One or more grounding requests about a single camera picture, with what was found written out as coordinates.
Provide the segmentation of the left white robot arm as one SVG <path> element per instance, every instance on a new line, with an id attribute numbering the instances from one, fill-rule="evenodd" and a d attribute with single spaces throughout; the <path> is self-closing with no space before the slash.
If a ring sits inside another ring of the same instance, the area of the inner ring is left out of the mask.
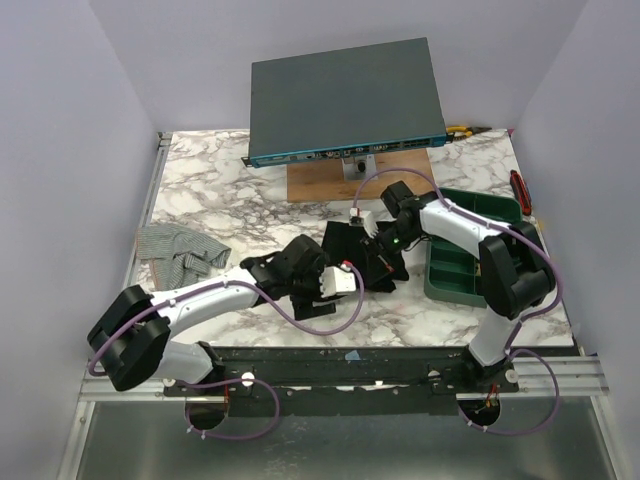
<path id="1" fill-rule="evenodd" d="M 169 376 L 188 382 L 201 395 L 222 380 L 212 354 L 200 344 L 180 346 L 174 337 L 219 315 L 289 298 L 293 323 L 334 312 L 321 303 L 320 277 L 328 267 L 321 246 L 307 235 L 283 250 L 248 257 L 231 270 L 196 284 L 167 291 L 125 288 L 87 336 L 94 352 L 89 371 L 106 376 L 118 391 L 152 378 L 166 366 Z"/>

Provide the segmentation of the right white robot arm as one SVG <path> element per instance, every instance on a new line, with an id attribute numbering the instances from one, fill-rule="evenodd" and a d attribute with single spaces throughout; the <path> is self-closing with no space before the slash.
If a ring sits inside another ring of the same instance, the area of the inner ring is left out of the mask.
<path id="1" fill-rule="evenodd" d="M 370 247 L 387 266 L 394 255 L 422 236 L 442 238 L 478 261 L 486 316 L 468 345 L 472 360 L 459 371 L 467 389 L 485 390 L 496 380 L 494 366 L 506 359 L 521 324 L 559 289 L 536 228 L 525 221 L 495 222 L 438 191 L 415 195 L 402 181 L 387 187 L 381 199 L 392 224 L 384 230 L 373 220 L 363 225 Z"/>

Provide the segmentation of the black underwear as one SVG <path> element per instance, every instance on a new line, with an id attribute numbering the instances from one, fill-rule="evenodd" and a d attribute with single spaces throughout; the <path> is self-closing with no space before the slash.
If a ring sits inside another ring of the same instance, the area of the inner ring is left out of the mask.
<path id="1" fill-rule="evenodd" d="M 362 227 L 329 221 L 321 248 L 324 251 L 325 267 L 338 266 L 342 261 L 351 262 L 360 271 L 367 291 L 391 293 L 396 289 L 396 281 L 409 280 L 402 255 L 392 255 L 384 263 L 376 255 Z M 297 290 L 290 299 L 294 319 L 297 321 L 334 313 L 334 302 L 351 295 L 351 292 L 333 295 L 322 293 L 318 271 L 313 270 L 296 278 L 294 288 Z"/>

